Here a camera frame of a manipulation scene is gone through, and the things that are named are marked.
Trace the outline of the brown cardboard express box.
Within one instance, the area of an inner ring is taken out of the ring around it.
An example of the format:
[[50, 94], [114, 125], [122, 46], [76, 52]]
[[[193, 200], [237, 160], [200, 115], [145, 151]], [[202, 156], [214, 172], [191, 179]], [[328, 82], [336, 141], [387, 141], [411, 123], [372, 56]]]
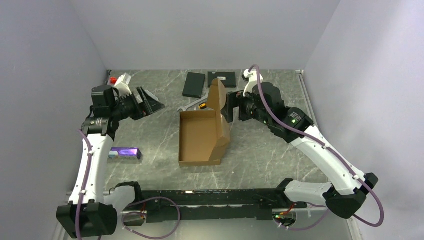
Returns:
[[230, 126], [221, 110], [226, 105], [227, 90], [219, 79], [211, 83], [208, 110], [179, 113], [179, 152], [181, 167], [217, 166], [230, 143]]

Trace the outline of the shiny purple small box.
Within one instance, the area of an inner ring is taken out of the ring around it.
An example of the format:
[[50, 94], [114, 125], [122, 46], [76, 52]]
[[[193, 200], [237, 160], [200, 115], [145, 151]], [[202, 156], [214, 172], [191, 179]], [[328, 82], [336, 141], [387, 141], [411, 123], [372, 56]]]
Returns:
[[137, 147], [112, 147], [108, 154], [109, 159], [141, 160], [142, 153]]

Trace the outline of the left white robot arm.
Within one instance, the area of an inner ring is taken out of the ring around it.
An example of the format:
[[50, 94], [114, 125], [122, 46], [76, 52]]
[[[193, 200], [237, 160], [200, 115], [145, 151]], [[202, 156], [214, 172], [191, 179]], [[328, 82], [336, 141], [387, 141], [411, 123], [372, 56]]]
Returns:
[[126, 207], [139, 209], [144, 203], [140, 185], [119, 183], [110, 195], [104, 194], [109, 153], [120, 121], [148, 117], [165, 105], [142, 87], [132, 92], [127, 85], [100, 85], [91, 90], [90, 114], [81, 125], [83, 152], [78, 177], [66, 205], [58, 206], [56, 218], [73, 239], [114, 234]]

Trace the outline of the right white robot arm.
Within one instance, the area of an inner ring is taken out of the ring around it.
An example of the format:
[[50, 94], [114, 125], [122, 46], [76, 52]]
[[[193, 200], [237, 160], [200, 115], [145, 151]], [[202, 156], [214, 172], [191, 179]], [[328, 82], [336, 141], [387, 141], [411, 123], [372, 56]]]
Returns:
[[221, 110], [227, 122], [234, 120], [238, 108], [240, 121], [256, 120], [275, 136], [304, 153], [328, 178], [326, 183], [300, 182], [286, 178], [277, 187], [276, 203], [287, 208], [294, 202], [325, 206], [333, 214], [349, 219], [362, 207], [369, 189], [379, 179], [374, 173], [354, 169], [347, 161], [341, 162], [329, 149], [331, 145], [321, 135], [313, 120], [301, 109], [285, 105], [280, 90], [269, 82], [261, 84], [266, 103], [277, 117], [273, 119], [265, 108], [257, 86], [251, 93], [229, 92]]

